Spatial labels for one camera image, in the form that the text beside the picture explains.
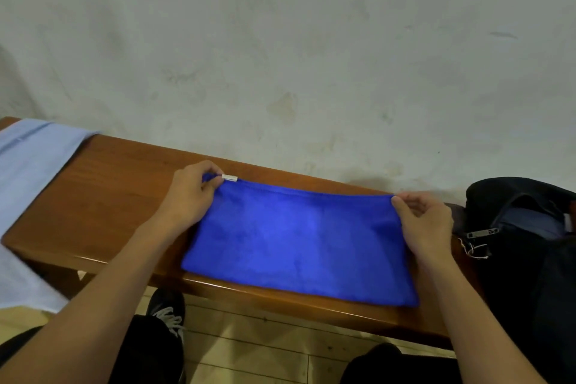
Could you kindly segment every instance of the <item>person's left hand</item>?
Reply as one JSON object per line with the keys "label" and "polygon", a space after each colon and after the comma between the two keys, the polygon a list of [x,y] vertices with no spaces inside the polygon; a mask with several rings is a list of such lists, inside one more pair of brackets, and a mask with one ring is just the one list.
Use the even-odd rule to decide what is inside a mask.
{"label": "person's left hand", "polygon": [[[218,176],[202,182],[204,173]],[[212,205],[214,191],[224,182],[222,170],[212,161],[202,161],[177,170],[166,197],[153,219],[167,228],[168,234],[176,238],[204,217]]]}

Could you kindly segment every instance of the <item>shoelace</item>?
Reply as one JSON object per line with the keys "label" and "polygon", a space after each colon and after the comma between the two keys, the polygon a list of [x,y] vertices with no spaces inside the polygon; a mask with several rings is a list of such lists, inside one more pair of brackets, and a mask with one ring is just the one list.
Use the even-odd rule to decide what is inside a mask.
{"label": "shoelace", "polygon": [[156,311],[153,314],[154,317],[162,320],[164,324],[168,327],[170,332],[174,334],[176,337],[180,337],[182,343],[184,343],[184,333],[183,333],[183,326],[182,317],[174,315],[174,308],[167,307],[162,308],[162,310]]}

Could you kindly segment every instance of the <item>tile floor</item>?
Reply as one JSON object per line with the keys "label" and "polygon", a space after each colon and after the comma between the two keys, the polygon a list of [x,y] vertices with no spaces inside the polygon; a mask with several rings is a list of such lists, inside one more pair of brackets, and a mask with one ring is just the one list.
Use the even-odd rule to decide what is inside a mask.
{"label": "tile floor", "polygon": [[[148,287],[136,314],[143,314]],[[193,384],[337,384],[347,363],[383,341],[405,353],[454,357],[452,351],[186,295],[185,355]],[[0,310],[0,343],[50,315]]]}

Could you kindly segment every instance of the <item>brown wooden bench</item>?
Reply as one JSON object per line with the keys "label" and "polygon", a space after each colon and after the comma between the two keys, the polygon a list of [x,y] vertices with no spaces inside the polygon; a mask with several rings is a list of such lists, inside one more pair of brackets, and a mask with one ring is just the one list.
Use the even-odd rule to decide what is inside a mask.
{"label": "brown wooden bench", "polygon": [[[0,129],[17,120],[12,117],[0,120]],[[227,174],[253,182],[335,194],[382,194],[340,182],[95,135],[83,143],[2,242],[32,264],[97,273],[126,244],[136,227],[155,212],[174,171],[205,158],[217,163]],[[431,283],[413,259],[410,265],[420,307],[382,307],[242,286],[188,273],[180,269],[188,244],[185,235],[176,240],[155,268],[151,285],[450,348]],[[461,268],[477,287],[470,260],[455,242],[453,250]]]}

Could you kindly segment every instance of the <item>black backpack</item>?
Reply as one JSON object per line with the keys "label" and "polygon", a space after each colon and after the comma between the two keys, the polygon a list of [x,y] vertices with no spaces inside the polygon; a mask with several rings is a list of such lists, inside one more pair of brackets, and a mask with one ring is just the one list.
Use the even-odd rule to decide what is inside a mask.
{"label": "black backpack", "polygon": [[563,224],[572,201],[576,193],[527,178],[485,179],[466,191],[462,242],[488,306],[551,384],[576,382],[576,236],[549,241],[502,217],[518,207]]}

